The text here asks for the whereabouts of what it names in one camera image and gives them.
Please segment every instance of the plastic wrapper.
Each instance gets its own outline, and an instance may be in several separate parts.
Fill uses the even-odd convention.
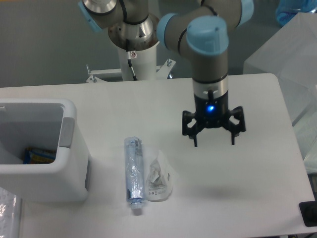
[[[178,174],[167,158],[158,151],[157,157],[150,164],[150,171],[145,182],[145,194],[148,201],[164,201],[172,192]]]

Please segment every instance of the white cap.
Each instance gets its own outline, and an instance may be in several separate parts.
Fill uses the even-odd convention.
[[[131,203],[131,209],[132,209],[132,210],[141,209],[141,208],[142,208],[142,203],[141,203],[141,202]]]

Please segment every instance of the white table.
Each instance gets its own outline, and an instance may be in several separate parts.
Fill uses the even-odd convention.
[[[1,88],[0,97],[72,100],[92,155],[89,197],[24,202],[21,238],[247,238],[316,232],[298,204],[313,200],[275,76],[231,76],[229,107],[242,105],[247,131],[231,145],[223,128],[181,133],[195,111],[191,79]],[[179,173],[169,199],[134,216],[125,201],[123,140],[156,145]]]

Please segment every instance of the plastic container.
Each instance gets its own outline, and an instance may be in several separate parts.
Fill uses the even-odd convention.
[[[80,201],[89,151],[65,99],[0,99],[0,187],[39,202]],[[55,150],[50,164],[22,164],[27,147]]]
[[[135,76],[138,80],[155,80],[157,73],[157,42],[154,46],[143,50],[137,51],[137,57],[131,59],[132,67]],[[123,81],[133,81],[133,73],[128,64],[128,53],[116,46],[119,54],[120,67],[122,72]]]
[[[280,0],[276,9],[276,20],[281,26],[289,22],[298,12],[315,13],[317,0]]]
[[[145,200],[142,141],[137,137],[126,138],[124,151],[126,200],[131,209],[140,209]]]

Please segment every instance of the metal bracket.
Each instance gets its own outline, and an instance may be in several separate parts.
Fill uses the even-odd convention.
[[[163,65],[157,66],[156,79],[171,79],[173,74],[171,70],[176,65],[176,61],[168,59]],[[121,77],[121,69],[104,69],[104,70],[91,70],[89,66],[86,65],[88,79],[87,83],[99,83],[99,82],[108,82],[106,79]]]

